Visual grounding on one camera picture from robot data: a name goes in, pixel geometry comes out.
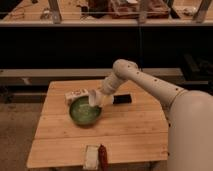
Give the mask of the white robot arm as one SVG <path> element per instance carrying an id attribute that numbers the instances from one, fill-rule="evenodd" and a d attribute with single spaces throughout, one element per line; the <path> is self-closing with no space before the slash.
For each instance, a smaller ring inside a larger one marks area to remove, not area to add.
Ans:
<path id="1" fill-rule="evenodd" d="M 124 59 L 113 63 L 101 91 L 114 94 L 127 80 L 169 108 L 167 171 L 213 171 L 213 96 L 148 75 Z"/>

